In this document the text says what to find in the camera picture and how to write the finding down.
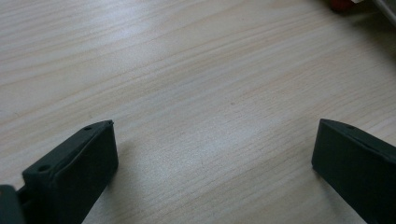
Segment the wooden surface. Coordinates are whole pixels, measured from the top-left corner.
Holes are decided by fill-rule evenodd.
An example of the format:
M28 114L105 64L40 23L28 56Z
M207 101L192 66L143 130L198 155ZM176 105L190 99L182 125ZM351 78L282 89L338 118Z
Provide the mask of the wooden surface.
M320 118L396 145L395 40L369 1L2 1L0 183L113 119L84 223L363 223L310 160Z

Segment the black plastic object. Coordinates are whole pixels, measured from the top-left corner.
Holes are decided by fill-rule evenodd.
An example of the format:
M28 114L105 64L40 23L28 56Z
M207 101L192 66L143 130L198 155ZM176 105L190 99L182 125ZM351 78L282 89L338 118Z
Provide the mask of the black plastic object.
M367 223L396 223L396 147L322 119L312 164Z
M118 168L113 121L87 126L0 186L0 224L79 224Z

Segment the screw hole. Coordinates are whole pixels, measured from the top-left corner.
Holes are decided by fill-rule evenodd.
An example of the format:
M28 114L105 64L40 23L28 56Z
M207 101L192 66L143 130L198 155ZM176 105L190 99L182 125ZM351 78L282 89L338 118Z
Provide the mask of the screw hole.
M38 167L38 172L43 173L43 172L48 171L49 169L50 169L49 165L42 165L42 166Z

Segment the red object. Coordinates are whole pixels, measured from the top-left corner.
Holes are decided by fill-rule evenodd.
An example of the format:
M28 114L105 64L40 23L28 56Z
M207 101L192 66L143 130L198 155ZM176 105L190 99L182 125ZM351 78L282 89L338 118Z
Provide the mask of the red object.
M353 6L355 6L355 3L352 2L351 0L332 0L331 1L332 10L337 11L337 12L346 11L346 10L352 8Z

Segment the wood grain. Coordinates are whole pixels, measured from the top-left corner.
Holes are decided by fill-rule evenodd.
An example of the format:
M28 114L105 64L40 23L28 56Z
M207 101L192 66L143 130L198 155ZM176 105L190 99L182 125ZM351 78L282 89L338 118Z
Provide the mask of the wood grain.
M310 160L321 118L396 145L395 39L367 1L3 1L0 183L113 119L84 223L363 223Z

